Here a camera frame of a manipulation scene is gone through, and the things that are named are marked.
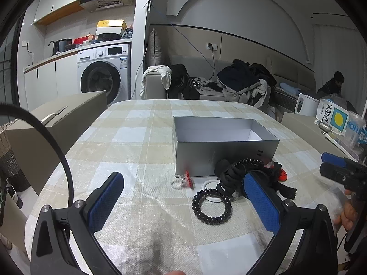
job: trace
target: wall outlet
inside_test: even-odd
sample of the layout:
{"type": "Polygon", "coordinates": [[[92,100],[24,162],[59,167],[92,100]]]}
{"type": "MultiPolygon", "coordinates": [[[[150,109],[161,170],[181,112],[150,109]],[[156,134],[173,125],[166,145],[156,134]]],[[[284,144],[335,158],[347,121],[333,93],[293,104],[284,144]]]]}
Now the wall outlet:
{"type": "Polygon", "coordinates": [[[205,44],[205,48],[206,49],[212,49],[212,47],[213,47],[213,50],[218,50],[218,44],[214,44],[214,43],[212,43],[212,47],[210,47],[209,46],[209,43],[207,42],[206,44],[205,44]]]}

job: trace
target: washing machine door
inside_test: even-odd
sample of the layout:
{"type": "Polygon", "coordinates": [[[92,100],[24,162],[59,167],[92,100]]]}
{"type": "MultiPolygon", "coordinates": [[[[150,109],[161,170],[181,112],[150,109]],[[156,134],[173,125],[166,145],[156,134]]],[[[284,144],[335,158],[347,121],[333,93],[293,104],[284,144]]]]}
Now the washing machine door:
{"type": "Polygon", "coordinates": [[[80,80],[82,93],[105,90],[107,104],[111,104],[117,97],[120,89],[121,77],[112,65],[98,61],[91,63],[83,72],[80,80]]]}

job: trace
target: hand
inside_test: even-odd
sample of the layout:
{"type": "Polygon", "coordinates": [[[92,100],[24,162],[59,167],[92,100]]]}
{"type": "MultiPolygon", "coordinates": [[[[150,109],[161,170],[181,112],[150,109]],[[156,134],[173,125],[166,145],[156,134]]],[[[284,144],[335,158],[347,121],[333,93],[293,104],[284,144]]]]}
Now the hand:
{"type": "MultiPolygon", "coordinates": [[[[345,190],[344,191],[345,195],[351,195],[352,192],[350,190],[345,190]]],[[[342,224],[345,228],[346,231],[349,231],[352,229],[353,227],[353,222],[356,221],[358,218],[358,213],[357,211],[353,208],[351,201],[348,200],[345,204],[344,204],[344,210],[341,213],[340,216],[338,216],[335,220],[334,223],[339,225],[342,224]]]]}
{"type": "Polygon", "coordinates": [[[167,273],[166,275],[186,275],[186,274],[182,271],[172,271],[167,273]]]}

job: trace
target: plastic cup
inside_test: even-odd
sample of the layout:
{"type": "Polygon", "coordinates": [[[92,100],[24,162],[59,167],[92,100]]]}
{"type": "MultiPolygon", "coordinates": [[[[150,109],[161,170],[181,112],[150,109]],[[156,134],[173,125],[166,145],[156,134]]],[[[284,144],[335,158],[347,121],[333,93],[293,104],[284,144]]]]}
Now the plastic cup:
{"type": "Polygon", "coordinates": [[[345,130],[343,142],[351,149],[354,148],[358,142],[359,132],[366,124],[366,121],[356,113],[349,112],[349,122],[345,130]]]}

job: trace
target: range hood vent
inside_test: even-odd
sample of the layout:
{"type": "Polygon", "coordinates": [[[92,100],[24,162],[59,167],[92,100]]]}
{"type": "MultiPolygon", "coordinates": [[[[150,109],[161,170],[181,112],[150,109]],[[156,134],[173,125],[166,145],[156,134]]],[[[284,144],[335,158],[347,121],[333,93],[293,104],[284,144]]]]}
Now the range hood vent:
{"type": "Polygon", "coordinates": [[[80,6],[89,12],[131,5],[133,0],[80,0],[80,6]]]}

